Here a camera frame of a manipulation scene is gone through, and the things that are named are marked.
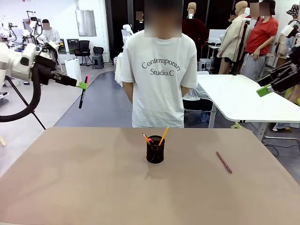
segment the gray floor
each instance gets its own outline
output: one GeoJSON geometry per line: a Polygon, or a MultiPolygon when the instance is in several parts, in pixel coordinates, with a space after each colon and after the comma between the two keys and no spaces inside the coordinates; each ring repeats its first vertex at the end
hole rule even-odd
{"type": "MultiPolygon", "coordinates": [[[[81,67],[83,79],[90,75],[92,83],[99,74],[113,71],[112,64],[105,64],[103,69],[92,69],[92,67],[81,67]]],[[[32,98],[32,85],[17,86],[24,98],[30,102],[32,98]]],[[[64,86],[50,81],[49,85],[41,86],[42,94],[36,115],[46,128],[53,125],[64,115],[69,107],[78,99],[82,90],[75,87],[64,86]]],[[[24,103],[11,87],[3,88],[1,91],[9,92],[9,95],[0,100],[0,114],[11,115],[25,108],[24,103]]],[[[29,146],[43,133],[43,128],[33,115],[23,119],[0,123],[0,136],[6,141],[7,146],[0,145],[0,177],[7,169],[29,148],[29,146]]]]}
{"type": "MultiPolygon", "coordinates": [[[[77,99],[55,126],[59,127],[131,127],[132,106],[124,90],[115,82],[114,72],[100,74],[90,85],[85,94],[82,109],[78,109],[80,99],[77,99]]],[[[216,128],[230,128],[234,123],[226,120],[219,112],[216,116],[216,128]]],[[[185,115],[186,128],[207,128],[208,123],[201,123],[198,112],[185,115]]],[[[291,129],[292,133],[274,134],[268,131],[268,136],[300,138],[299,129],[291,129]]],[[[266,144],[278,146],[295,145],[292,141],[267,140],[266,144]]],[[[300,152],[297,147],[288,149],[277,148],[277,159],[300,184],[300,152]]]]}

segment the red pencil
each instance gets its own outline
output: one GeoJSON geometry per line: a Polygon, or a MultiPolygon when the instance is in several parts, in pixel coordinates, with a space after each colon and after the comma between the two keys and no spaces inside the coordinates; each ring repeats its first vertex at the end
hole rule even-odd
{"type": "Polygon", "coordinates": [[[227,163],[223,160],[222,156],[220,155],[219,152],[217,152],[217,156],[219,157],[219,159],[222,161],[222,163],[224,164],[224,166],[226,167],[226,169],[228,170],[229,173],[232,173],[233,171],[229,168],[229,166],[227,165],[227,163]]]}

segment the yellow pencil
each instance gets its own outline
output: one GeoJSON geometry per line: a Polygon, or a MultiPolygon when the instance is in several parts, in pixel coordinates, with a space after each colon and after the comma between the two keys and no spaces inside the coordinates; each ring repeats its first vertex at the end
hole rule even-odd
{"type": "Polygon", "coordinates": [[[147,136],[146,136],[146,134],[142,133],[142,135],[144,136],[146,142],[147,142],[149,145],[151,145],[150,142],[149,142],[149,140],[148,140],[148,138],[147,138],[147,136]]]}
{"type": "Polygon", "coordinates": [[[169,130],[169,127],[167,127],[167,129],[165,130],[165,133],[164,133],[164,135],[163,135],[163,138],[160,140],[159,146],[161,145],[161,143],[163,142],[165,136],[167,135],[168,130],[169,130]]]}

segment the beige table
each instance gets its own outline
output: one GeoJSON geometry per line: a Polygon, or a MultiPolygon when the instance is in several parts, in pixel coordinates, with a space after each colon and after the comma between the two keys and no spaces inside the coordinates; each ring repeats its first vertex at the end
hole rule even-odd
{"type": "Polygon", "coordinates": [[[0,222],[299,224],[298,184],[250,131],[170,129],[164,162],[149,164],[141,133],[163,131],[46,130],[1,177],[0,222]]]}

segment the black mesh pen holder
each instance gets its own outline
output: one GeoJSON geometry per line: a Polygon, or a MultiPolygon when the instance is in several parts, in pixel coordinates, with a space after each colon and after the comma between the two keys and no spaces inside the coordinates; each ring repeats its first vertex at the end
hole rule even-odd
{"type": "Polygon", "coordinates": [[[151,136],[148,137],[152,141],[151,144],[147,143],[147,161],[153,164],[161,163],[164,160],[164,153],[165,153],[165,139],[159,146],[160,140],[162,139],[161,136],[151,136]]]}

